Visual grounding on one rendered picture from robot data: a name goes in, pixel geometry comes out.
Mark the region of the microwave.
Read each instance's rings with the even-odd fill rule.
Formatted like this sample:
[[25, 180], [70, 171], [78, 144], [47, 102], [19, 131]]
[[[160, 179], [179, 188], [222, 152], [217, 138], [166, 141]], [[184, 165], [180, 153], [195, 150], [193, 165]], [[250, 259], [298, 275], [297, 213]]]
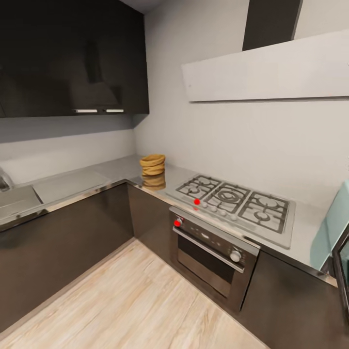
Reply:
[[343, 182], [326, 217], [345, 337], [349, 339], [349, 180]]

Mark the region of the popcorn bag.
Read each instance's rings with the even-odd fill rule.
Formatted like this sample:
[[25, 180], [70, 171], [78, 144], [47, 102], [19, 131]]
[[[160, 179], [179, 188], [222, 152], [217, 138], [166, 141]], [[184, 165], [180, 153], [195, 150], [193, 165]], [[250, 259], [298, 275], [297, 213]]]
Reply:
[[156, 176], [162, 174], [165, 163], [165, 155], [151, 155], [140, 159], [142, 175]]

